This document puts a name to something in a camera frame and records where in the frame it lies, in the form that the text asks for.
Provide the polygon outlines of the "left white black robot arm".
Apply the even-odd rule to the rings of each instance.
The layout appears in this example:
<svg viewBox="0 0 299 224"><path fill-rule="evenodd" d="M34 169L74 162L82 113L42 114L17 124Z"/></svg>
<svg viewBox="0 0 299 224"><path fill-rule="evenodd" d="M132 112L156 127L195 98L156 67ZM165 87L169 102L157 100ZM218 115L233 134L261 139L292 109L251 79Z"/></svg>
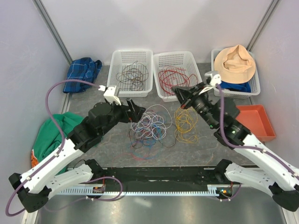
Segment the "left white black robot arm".
<svg viewBox="0 0 299 224"><path fill-rule="evenodd" d="M35 212L53 196L77 184L88 181L99 183L103 169L94 159L63 174L59 172L99 144L103 136L118 123L137 123L145 111L144 107L137 106L131 99L127 99L126 105L97 103L42 162L23 174L14 173L9 177L14 194L18 196L24 210Z"/></svg>

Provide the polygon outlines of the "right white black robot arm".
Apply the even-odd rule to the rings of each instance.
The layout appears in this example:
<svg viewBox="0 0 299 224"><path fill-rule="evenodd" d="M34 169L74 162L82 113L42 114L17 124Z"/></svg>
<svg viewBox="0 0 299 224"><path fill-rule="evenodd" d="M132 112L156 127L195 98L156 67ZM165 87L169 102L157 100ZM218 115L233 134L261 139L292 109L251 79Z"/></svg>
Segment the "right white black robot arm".
<svg viewBox="0 0 299 224"><path fill-rule="evenodd" d="M182 109L192 107L210 126L224 146L245 156L262 171L244 168L230 160L221 160L215 168L218 183L227 181L248 185L269 195L282 208L295 212L299 208L299 170L266 147L236 117L240 111L233 99L224 97L213 104L204 92L205 85L173 87Z"/></svg>

